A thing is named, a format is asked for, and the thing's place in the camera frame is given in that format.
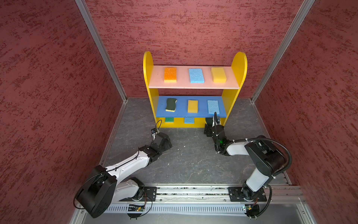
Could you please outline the yellow sponge front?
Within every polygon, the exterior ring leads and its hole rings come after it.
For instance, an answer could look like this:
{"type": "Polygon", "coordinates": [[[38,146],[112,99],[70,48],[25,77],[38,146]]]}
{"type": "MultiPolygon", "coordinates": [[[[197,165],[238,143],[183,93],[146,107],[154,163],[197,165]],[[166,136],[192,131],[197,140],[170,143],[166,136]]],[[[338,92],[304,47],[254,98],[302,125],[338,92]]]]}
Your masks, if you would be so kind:
{"type": "Polygon", "coordinates": [[[188,113],[198,113],[198,101],[197,100],[188,100],[188,113]]]}

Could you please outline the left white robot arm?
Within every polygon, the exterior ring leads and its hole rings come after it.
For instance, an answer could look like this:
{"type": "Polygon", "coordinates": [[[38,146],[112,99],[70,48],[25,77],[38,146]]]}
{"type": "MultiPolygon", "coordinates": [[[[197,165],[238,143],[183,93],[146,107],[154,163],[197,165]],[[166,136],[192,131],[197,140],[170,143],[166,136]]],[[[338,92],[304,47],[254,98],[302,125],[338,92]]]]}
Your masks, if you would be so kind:
{"type": "Polygon", "coordinates": [[[169,136],[154,132],[151,144],[140,147],[134,155],[108,167],[96,166],[76,193],[74,200],[78,201],[92,218],[99,217],[112,203],[124,199],[153,201],[146,195],[145,185],[138,178],[124,180],[155,162],[170,148],[172,144],[169,136]]]}

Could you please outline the blue sponge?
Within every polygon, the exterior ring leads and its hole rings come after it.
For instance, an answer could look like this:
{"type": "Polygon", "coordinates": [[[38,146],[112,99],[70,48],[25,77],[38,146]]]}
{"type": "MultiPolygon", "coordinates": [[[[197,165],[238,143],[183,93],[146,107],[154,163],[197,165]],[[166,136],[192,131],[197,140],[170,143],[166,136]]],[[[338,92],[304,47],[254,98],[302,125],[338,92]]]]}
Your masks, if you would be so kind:
{"type": "Polygon", "coordinates": [[[219,102],[217,100],[208,100],[208,114],[220,114],[219,102]]]}
{"type": "Polygon", "coordinates": [[[185,124],[194,124],[194,123],[195,123],[195,118],[193,118],[193,117],[186,117],[186,118],[184,118],[184,123],[185,123],[185,124]]]}
{"type": "Polygon", "coordinates": [[[189,69],[189,77],[191,84],[203,84],[205,83],[205,79],[203,76],[202,69],[199,68],[191,68],[189,69]]]}

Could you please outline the orange sponge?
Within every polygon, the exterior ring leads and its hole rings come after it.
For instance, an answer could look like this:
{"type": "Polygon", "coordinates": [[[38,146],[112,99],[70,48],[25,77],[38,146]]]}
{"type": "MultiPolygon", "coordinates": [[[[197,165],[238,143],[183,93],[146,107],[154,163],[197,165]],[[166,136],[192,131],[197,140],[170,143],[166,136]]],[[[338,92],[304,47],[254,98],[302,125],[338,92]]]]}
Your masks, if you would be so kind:
{"type": "Polygon", "coordinates": [[[176,83],[177,82],[176,67],[165,67],[164,82],[165,83],[176,83]]]}

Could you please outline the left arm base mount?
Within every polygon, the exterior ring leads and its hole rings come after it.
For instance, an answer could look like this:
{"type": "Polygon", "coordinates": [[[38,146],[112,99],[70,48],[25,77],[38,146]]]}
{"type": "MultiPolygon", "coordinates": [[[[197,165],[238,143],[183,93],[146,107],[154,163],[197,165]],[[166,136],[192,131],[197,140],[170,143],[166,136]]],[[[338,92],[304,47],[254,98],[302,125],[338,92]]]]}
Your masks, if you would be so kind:
{"type": "Polygon", "coordinates": [[[149,201],[156,201],[157,195],[157,187],[140,187],[138,192],[133,197],[133,200],[141,201],[141,200],[149,200],[149,201]]]}

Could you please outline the bright green yellow sponge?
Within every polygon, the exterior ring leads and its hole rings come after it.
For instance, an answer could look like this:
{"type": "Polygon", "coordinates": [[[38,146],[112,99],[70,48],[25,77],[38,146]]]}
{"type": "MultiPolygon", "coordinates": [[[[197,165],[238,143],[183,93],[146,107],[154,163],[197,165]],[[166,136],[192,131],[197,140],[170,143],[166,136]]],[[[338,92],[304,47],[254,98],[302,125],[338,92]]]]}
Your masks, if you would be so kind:
{"type": "Polygon", "coordinates": [[[174,118],[165,118],[165,123],[174,123],[174,118]]]}

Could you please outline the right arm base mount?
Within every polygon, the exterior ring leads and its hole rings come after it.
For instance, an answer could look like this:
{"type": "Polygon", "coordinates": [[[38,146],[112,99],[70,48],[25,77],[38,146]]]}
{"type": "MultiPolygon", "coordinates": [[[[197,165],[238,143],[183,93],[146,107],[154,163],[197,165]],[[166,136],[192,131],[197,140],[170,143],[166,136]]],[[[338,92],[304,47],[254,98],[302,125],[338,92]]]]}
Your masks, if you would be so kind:
{"type": "Polygon", "coordinates": [[[228,187],[228,195],[231,202],[266,202],[264,188],[253,192],[249,187],[228,187]]]}

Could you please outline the dark green wavy sponge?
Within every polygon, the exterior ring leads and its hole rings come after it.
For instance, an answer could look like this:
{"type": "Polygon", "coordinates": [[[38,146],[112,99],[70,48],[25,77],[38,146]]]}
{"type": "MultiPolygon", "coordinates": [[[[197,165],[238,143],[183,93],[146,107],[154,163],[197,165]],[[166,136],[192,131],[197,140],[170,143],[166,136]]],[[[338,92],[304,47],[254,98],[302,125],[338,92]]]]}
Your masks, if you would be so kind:
{"type": "Polygon", "coordinates": [[[213,126],[213,118],[205,118],[206,124],[210,127],[213,126]]]}
{"type": "Polygon", "coordinates": [[[167,98],[166,103],[167,103],[166,108],[165,108],[166,112],[175,112],[176,111],[177,99],[167,98]]]}

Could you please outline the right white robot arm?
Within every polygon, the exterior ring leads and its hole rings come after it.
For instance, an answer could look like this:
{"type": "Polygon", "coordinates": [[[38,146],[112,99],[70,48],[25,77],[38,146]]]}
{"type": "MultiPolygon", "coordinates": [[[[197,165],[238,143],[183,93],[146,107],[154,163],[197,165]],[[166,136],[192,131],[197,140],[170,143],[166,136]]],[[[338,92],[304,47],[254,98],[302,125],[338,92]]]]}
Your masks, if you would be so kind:
{"type": "Polygon", "coordinates": [[[217,153],[224,156],[249,156],[255,165],[251,176],[244,182],[239,198],[251,202],[258,198],[264,187],[285,172],[292,164],[292,155],[279,142],[260,135],[256,138],[229,140],[224,126],[218,124],[205,125],[204,134],[211,137],[217,153]]]}

